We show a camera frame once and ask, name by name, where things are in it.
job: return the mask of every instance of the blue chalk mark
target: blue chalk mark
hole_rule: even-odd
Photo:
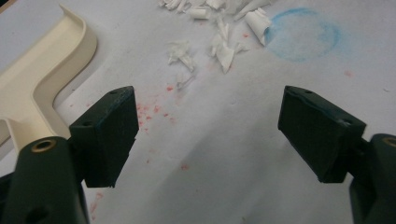
[[[274,16],[264,36],[277,57],[305,62],[329,53],[339,42],[340,31],[316,11],[299,7]]]

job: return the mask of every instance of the beige plastic object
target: beige plastic object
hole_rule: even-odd
[[[62,19],[0,74],[0,144],[9,135],[17,150],[43,137],[70,137],[53,100],[91,60],[97,40],[83,19],[61,8]]]

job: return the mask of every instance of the white paper surface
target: white paper surface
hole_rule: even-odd
[[[208,56],[212,21],[157,1],[61,2],[87,21],[99,46],[57,110],[70,124],[106,92],[133,85],[141,122],[116,187],[86,190],[92,223],[352,223],[351,178],[320,184],[277,119],[292,85],[365,121],[366,140],[396,134],[395,2],[278,0],[265,8],[273,19],[265,48],[244,21],[232,23],[230,46],[251,50],[235,55],[226,75]],[[0,14],[0,69],[61,15],[50,0],[17,1]],[[167,64],[166,45],[179,39],[190,41],[197,64],[181,90],[177,74],[189,71]]]

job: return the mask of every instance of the blue circle marking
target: blue circle marking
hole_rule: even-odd
[[[305,62],[329,53],[339,41],[339,29],[305,7],[293,8],[272,18],[265,30],[267,48],[292,62]]]

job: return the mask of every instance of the white table surface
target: white table surface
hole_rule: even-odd
[[[59,2],[99,40],[92,61],[55,101],[64,121],[127,85],[140,105],[142,126],[116,187],[86,189],[92,223],[353,223],[351,176],[320,184],[277,119],[284,87],[292,85],[366,122],[366,140],[396,134],[395,1],[277,0],[264,8],[280,27],[265,48],[243,20],[227,20],[230,46],[240,41],[251,50],[235,55],[225,75],[208,56],[212,21],[193,21],[155,0]],[[316,14],[290,11],[300,7]],[[0,70],[61,16],[50,0],[20,0],[0,14]],[[312,41],[323,24],[332,35]],[[176,40],[190,41],[197,63],[196,79],[182,90],[176,76],[188,69],[167,64],[166,43]],[[12,148],[10,141],[0,148],[0,175],[14,169]]]

